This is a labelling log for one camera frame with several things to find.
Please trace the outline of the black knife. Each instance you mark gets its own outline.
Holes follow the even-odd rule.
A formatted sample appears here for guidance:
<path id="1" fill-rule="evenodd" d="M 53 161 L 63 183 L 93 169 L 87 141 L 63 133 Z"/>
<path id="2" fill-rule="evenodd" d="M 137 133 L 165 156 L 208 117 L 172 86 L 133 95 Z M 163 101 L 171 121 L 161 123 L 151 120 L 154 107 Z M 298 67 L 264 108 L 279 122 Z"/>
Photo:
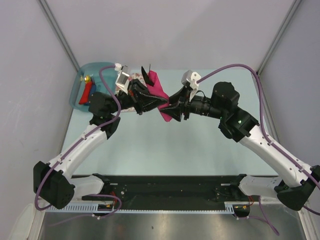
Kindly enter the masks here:
<path id="1" fill-rule="evenodd" d="M 141 74 L 142 74 L 142 77 L 143 77 L 143 79 L 144 79 L 145 84 L 148 85 L 148 86 L 153 87 L 153 86 L 154 86 L 154 83 L 153 83 L 153 81 L 150 79 L 148 73 L 146 72 L 146 70 L 144 69 L 143 66 L 141 66 Z"/>

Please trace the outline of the magenta paper napkin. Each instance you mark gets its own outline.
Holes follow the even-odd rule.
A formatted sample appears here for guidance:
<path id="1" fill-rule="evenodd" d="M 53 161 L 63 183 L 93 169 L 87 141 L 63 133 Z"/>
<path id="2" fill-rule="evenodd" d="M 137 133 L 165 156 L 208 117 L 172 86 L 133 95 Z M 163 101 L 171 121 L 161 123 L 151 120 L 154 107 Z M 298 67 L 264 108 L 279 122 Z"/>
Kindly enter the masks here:
<path id="1" fill-rule="evenodd" d="M 151 86 L 151 85 L 147 84 L 147 81 L 145 80 L 145 83 L 147 85 L 148 91 L 152 95 L 155 95 L 155 96 L 158 96 L 158 97 L 161 97 L 161 98 L 164 98 L 164 99 L 167 100 L 166 103 L 158 106 L 157 109 L 160 112 L 160 114 L 161 114 L 162 118 L 164 119 L 164 121 L 165 122 L 170 122 L 172 120 L 172 117 L 161 112 L 161 109 L 166 108 L 166 107 L 169 106 L 169 96 L 164 92 L 164 90 L 162 88 L 162 85 L 161 85 L 161 82 L 159 80 L 159 77 L 158 77 L 158 75 L 157 75 L 157 73 L 155 71 L 150 70 L 147 75 L 148 75 L 149 80 L 153 83 L 153 86 Z"/>

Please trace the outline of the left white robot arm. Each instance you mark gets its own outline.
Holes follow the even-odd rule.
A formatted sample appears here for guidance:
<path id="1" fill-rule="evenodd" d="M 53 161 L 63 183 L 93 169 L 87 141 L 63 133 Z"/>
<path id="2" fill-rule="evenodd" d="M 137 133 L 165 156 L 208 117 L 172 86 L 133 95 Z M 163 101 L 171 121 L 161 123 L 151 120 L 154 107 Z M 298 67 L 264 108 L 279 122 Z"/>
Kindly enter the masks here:
<path id="1" fill-rule="evenodd" d="M 157 80 L 129 81 L 126 91 L 118 94 L 96 91 L 88 97 L 92 119 L 80 137 L 48 163 L 39 161 L 33 168 L 34 205 L 39 211 L 42 198 L 49 206 L 64 208 L 72 199 L 95 195 L 100 200 L 110 196 L 111 188 L 97 174 L 72 181 L 75 170 L 117 130 L 123 109 L 134 108 L 137 114 L 152 111 L 168 103 L 168 96 Z"/>

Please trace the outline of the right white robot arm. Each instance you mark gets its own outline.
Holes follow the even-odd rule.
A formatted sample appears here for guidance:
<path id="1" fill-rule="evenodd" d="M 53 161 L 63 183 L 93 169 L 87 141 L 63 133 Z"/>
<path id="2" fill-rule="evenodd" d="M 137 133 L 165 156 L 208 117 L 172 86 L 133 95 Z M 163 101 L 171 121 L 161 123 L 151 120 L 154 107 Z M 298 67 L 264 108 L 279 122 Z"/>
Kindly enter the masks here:
<path id="1" fill-rule="evenodd" d="M 240 94 L 230 82 L 214 85 L 210 98 L 195 95 L 190 98 L 188 87 L 169 98 L 169 106 L 160 111 L 176 121 L 187 120 L 190 114 L 219 120 L 218 128 L 227 139 L 253 151 L 277 174 L 258 177 L 240 174 L 230 185 L 230 194 L 242 201 L 247 196 L 279 200 L 294 211 L 300 211 L 320 181 L 320 167 L 302 162 L 262 131 L 262 126 L 250 113 L 238 106 Z"/>

